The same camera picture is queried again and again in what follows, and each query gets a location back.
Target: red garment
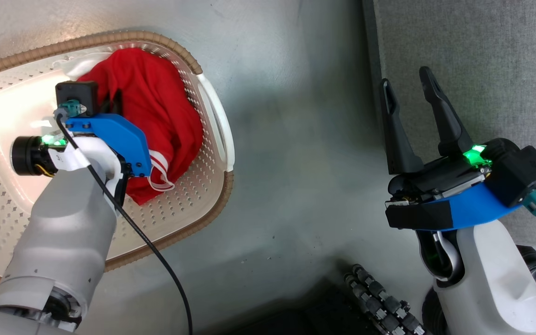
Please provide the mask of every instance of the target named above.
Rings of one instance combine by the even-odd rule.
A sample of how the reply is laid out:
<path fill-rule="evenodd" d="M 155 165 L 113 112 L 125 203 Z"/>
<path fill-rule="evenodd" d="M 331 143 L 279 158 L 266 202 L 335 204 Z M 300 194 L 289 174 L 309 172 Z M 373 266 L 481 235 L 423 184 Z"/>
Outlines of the red garment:
<path fill-rule="evenodd" d="M 177 69 L 170 61 L 140 49 L 115 51 L 78 81 L 98 83 L 98 102 L 121 90 L 123 116 L 142 129 L 148 148 L 167 159 L 168 179 L 176 182 L 189 168 L 202 146 L 202 122 L 189 103 Z M 151 181 L 162 183 L 160 172 Z M 161 192 L 147 178 L 130 178 L 127 194 L 142 205 Z"/>

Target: floor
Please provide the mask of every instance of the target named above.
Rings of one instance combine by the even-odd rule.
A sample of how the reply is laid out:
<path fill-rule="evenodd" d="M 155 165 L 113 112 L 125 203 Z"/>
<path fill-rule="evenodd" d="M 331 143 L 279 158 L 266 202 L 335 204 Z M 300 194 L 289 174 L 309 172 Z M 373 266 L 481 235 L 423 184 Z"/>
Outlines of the floor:
<path fill-rule="evenodd" d="M 361 263 L 419 315 L 431 279 L 409 231 L 387 225 L 389 176 L 370 95 L 358 1 L 0 0 L 0 57 L 138 28 L 187 47 L 228 114 L 236 146 L 229 204 L 162 251 L 217 334 L 341 284 Z M 185 333 L 157 259 L 105 274 L 77 333 Z"/>

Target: brown woven basket rim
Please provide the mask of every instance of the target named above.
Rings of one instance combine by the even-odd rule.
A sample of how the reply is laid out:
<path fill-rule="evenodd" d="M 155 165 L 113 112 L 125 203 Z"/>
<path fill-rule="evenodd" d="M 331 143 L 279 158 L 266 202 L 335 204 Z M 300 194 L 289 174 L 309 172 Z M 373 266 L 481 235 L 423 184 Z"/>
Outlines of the brown woven basket rim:
<path fill-rule="evenodd" d="M 194 74 L 202 74 L 202 68 L 198 61 L 187 51 L 184 47 L 180 46 L 174 40 L 166 38 L 161 34 L 145 32 L 145 31 L 128 31 L 128 32 L 112 32 L 105 34 L 96 34 L 91 36 L 85 36 L 82 38 L 77 38 L 74 40 L 68 40 L 66 42 L 61 42 L 58 44 L 48 45 L 46 47 L 39 47 L 30 51 L 25 51 L 16 55 L 11 55 L 9 57 L 0 59 L 0 72 L 7 70 L 8 68 L 13 68 L 22 64 L 27 64 L 32 61 L 37 61 L 45 59 L 47 57 L 69 53 L 71 51 L 78 51 L 82 49 L 88 49 L 90 47 L 100 47 L 102 45 L 108 44 L 120 44 L 125 42 L 149 42 L 155 43 L 157 45 L 162 45 L 167 47 L 181 59 L 183 59 L 191 69 Z M 223 208 L 225 208 L 226 203 L 229 201 L 233 189 L 234 174 L 232 171 L 225 172 L 225 178 L 223 181 L 223 188 L 221 190 L 221 195 L 219 195 L 218 200 L 214 206 L 202 216 L 200 219 L 196 220 L 193 223 L 190 223 L 186 227 L 174 231 L 173 233 L 168 234 L 165 237 L 162 237 L 154 242 L 154 245 L 160 250 L 170 246 L 175 242 L 179 242 L 190 235 L 197 233 L 202 230 L 202 228 L 209 225 L 219 214 Z M 105 265 L 105 272 L 111 271 L 123 265 L 137 261 L 145 256 L 148 256 L 152 251 L 146 246 L 137 248 L 123 255 L 113 257 L 108 259 Z"/>

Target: laundry basket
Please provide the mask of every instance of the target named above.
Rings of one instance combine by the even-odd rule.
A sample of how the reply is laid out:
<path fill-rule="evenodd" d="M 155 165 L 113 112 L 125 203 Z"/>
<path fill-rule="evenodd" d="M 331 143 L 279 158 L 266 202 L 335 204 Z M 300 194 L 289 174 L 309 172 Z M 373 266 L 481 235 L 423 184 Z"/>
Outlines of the laundry basket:
<path fill-rule="evenodd" d="M 0 60 L 0 274 L 30 221 L 34 201 L 50 181 L 44 176 L 17 176 L 9 163 L 9 151 L 17 136 L 46 134 L 47 117 L 56 108 L 55 84 L 68 80 L 53 63 L 128 47 L 158 55 L 177 67 L 188 100 L 200 114 L 204 142 L 175 189 L 143 206 L 126 197 L 126 212 L 158 248 L 165 248 L 207 226 L 229 200 L 235 160 L 229 122 L 200 64 L 174 40 L 151 32 L 116 32 L 6 57 Z M 118 219 L 106 271 L 150 253 L 127 222 Z"/>

